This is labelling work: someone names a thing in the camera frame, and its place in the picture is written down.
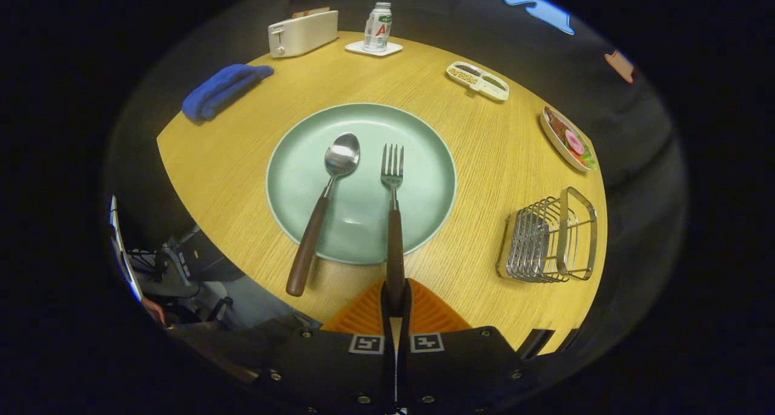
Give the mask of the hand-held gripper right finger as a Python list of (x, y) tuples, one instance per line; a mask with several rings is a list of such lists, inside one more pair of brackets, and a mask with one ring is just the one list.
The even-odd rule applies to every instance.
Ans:
[(423, 284), (405, 285), (397, 396), (410, 414), (498, 414), (539, 386), (498, 329), (473, 327)]

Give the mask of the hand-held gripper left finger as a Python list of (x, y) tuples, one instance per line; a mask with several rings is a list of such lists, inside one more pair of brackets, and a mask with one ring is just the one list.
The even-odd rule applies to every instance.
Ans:
[(301, 313), (250, 328), (221, 321), (167, 333), (224, 371), (263, 414), (386, 414), (395, 407), (395, 345), (379, 281), (321, 326)]

